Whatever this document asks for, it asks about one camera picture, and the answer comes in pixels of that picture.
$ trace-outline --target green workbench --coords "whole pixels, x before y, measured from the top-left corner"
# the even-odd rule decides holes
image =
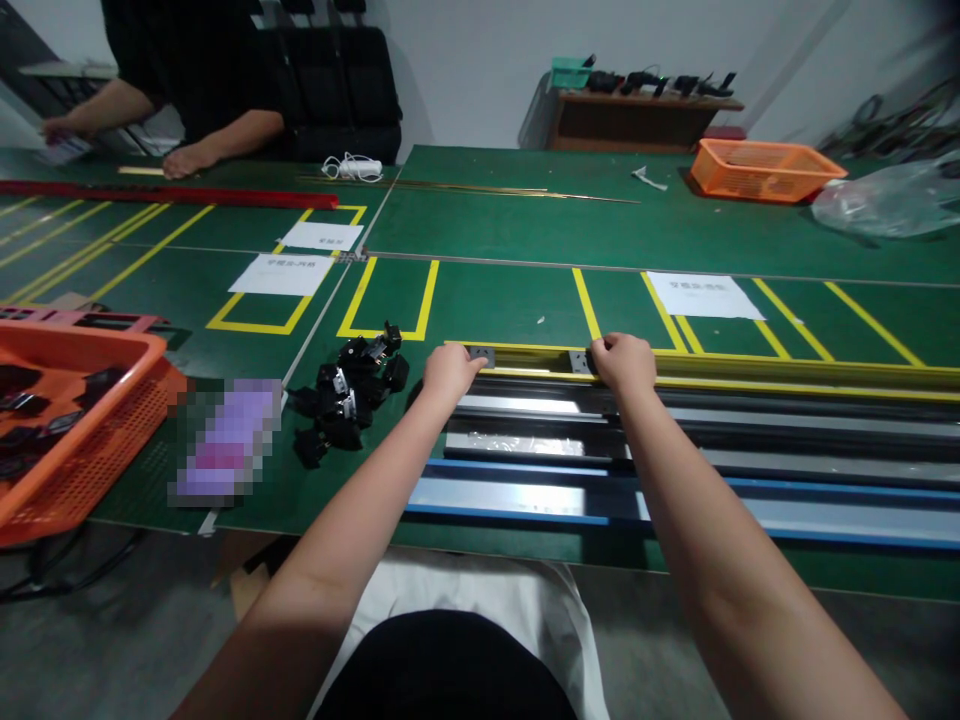
[[[228,292],[253,254],[272,252],[301,211],[174,206],[152,219],[143,216],[140,226],[128,224],[126,230],[135,229],[125,234],[114,229],[149,212],[147,206],[85,202],[64,209],[68,201],[42,198],[3,214],[21,202],[6,198],[0,203],[0,303],[43,303],[74,291],[114,310],[171,320],[169,357],[187,375],[207,381],[206,389],[193,410],[161,429],[94,518],[180,532],[196,532],[208,519],[206,511],[169,507],[167,483],[202,415],[196,408],[216,401],[216,381],[283,378],[292,370],[291,387],[310,384],[345,338],[375,332],[387,319],[404,331],[403,353],[414,376],[431,349],[447,340],[582,347],[612,330],[644,336],[655,348],[689,352],[820,360],[824,350],[838,361],[960,367],[960,234],[858,240],[817,225],[809,208],[697,197],[683,180],[691,163],[692,156],[417,147],[402,179],[546,188],[639,204],[402,187],[384,202],[389,178],[369,187],[340,186],[341,209],[317,211],[310,219],[367,225],[379,210],[366,239],[373,260],[337,263],[305,301]],[[666,192],[630,177],[642,165],[669,185]],[[854,176],[872,169],[850,168]],[[302,179],[316,171],[233,162],[189,182],[330,192]],[[0,155],[0,175],[163,183],[118,176],[104,161],[52,169],[10,151]],[[664,318],[641,270],[733,275],[766,323]],[[364,433],[366,448],[389,432],[406,399],[391,397],[377,412]],[[320,470],[305,471],[291,444],[294,429],[307,424],[285,412],[263,482],[239,507],[221,511],[217,528],[306,529],[367,455],[332,452]],[[637,528],[410,515],[394,541],[665,570],[658,544]],[[960,599],[960,558],[954,555],[781,546],[814,586]]]

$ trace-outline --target concrete floor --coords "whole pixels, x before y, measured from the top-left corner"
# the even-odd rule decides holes
[[[97,527],[75,568],[119,547]],[[0,716],[164,718],[234,626],[211,590],[217,541],[154,533],[82,594],[0,607]],[[610,716],[727,717],[666,576],[575,568],[597,636]],[[22,576],[0,557],[0,587]],[[914,720],[960,717],[960,605],[819,593]]]

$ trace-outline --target orange plastic basket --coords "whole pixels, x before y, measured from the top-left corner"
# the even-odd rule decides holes
[[[154,335],[0,320],[0,364],[42,371],[27,392],[52,401],[37,418],[0,415],[0,436],[78,410],[86,375],[127,370],[26,475],[0,486],[0,546],[65,532],[90,514],[187,389],[166,347]]]
[[[707,138],[691,173],[706,195],[774,202],[799,202],[847,175],[806,145]]]

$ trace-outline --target white cable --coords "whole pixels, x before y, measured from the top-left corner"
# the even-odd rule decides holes
[[[331,180],[351,178],[362,182],[376,183],[383,179],[383,165],[366,155],[344,153],[343,160],[331,155],[323,161],[321,171]]]

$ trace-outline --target plastic bag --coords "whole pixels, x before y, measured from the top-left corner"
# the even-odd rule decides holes
[[[960,223],[942,205],[960,199],[960,151],[878,170],[824,188],[813,216],[859,235],[907,238]]]

